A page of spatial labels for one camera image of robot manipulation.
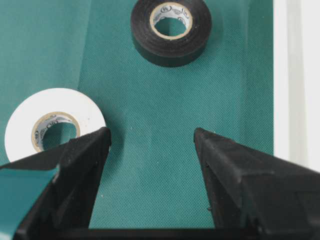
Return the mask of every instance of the white electrical tape roll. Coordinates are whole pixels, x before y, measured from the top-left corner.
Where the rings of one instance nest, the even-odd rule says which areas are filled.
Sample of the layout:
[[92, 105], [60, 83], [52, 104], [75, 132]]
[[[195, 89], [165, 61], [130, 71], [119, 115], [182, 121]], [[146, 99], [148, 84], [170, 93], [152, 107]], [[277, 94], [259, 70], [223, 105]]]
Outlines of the white electrical tape roll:
[[6, 126], [4, 144], [10, 162], [43, 151], [46, 131], [58, 123], [70, 123], [76, 137], [105, 127], [98, 106], [81, 92], [67, 88], [40, 91], [24, 100]]

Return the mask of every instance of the electrical tape roll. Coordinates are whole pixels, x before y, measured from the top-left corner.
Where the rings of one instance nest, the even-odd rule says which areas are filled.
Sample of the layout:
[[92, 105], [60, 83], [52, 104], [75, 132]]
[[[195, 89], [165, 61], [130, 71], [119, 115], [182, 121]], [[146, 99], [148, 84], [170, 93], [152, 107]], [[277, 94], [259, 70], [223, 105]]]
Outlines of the electrical tape roll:
[[[186, 31], [177, 36], [158, 32], [164, 18], [180, 20]], [[137, 51], [149, 62], [179, 67], [204, 51], [212, 28], [211, 14], [203, 0], [138, 0], [131, 13], [132, 39]]]
[[98, 106], [86, 95], [67, 88], [51, 88], [24, 100], [11, 115], [4, 145], [10, 162], [43, 151], [46, 131], [55, 124], [75, 126], [76, 137], [106, 126]]

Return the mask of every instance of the green non-woven fabric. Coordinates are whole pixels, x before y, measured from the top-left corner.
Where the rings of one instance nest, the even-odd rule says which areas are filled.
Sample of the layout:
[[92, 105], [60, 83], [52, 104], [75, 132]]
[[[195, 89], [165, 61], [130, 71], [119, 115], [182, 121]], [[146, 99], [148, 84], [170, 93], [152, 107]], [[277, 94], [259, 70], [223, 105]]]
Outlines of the green non-woven fabric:
[[78, 89], [112, 132], [90, 227], [212, 228], [193, 133], [202, 127], [272, 154], [273, 1], [206, 0], [207, 48], [178, 68], [153, 65], [134, 48], [135, 2], [0, 3], [0, 161], [23, 99]]
[[0, 170], [0, 239], [14, 238], [17, 227], [56, 173], [57, 169]]

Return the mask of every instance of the black electrical tape roll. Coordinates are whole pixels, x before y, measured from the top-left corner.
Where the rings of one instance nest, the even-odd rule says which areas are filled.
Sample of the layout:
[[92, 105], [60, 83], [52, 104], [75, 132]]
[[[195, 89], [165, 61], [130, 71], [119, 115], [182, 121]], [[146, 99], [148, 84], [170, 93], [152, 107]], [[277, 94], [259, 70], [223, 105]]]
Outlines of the black electrical tape roll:
[[[154, 27], [163, 18], [176, 18], [186, 27], [178, 36], [165, 36]], [[204, 51], [212, 28], [211, 14], [203, 0], [138, 0], [131, 13], [135, 48], [148, 61], [179, 67]]]

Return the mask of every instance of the green fabric surface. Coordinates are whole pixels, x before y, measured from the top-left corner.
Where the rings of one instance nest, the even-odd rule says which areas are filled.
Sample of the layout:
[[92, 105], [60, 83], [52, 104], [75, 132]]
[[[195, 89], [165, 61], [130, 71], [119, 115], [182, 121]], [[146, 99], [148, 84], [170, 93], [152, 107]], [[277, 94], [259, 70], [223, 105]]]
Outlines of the green fabric surface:
[[69, 142], [70, 139], [77, 135], [76, 127], [67, 122], [60, 122], [50, 127], [44, 134], [43, 150], [52, 149], [60, 144]]
[[26, 97], [76, 89], [112, 132], [90, 227], [211, 228], [193, 133], [273, 153], [273, 1], [206, 0], [207, 48], [179, 68], [138, 54], [135, 2], [0, 2], [0, 163], [6, 124]]
[[0, 170], [0, 239], [11, 240], [21, 221], [57, 173], [17, 169]]
[[181, 21], [171, 17], [160, 20], [154, 27], [159, 33], [166, 36], [177, 36], [186, 31], [186, 26]]

